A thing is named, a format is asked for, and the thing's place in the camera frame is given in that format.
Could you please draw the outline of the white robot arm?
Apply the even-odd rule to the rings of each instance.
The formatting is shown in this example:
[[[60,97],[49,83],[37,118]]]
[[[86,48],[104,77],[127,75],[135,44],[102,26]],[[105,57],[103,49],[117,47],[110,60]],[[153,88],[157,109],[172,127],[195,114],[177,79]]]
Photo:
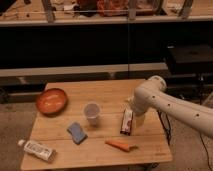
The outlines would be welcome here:
[[[165,80],[158,75],[145,80],[134,90],[132,111],[141,116],[149,107],[155,108],[213,139],[213,109],[170,96],[166,88]]]

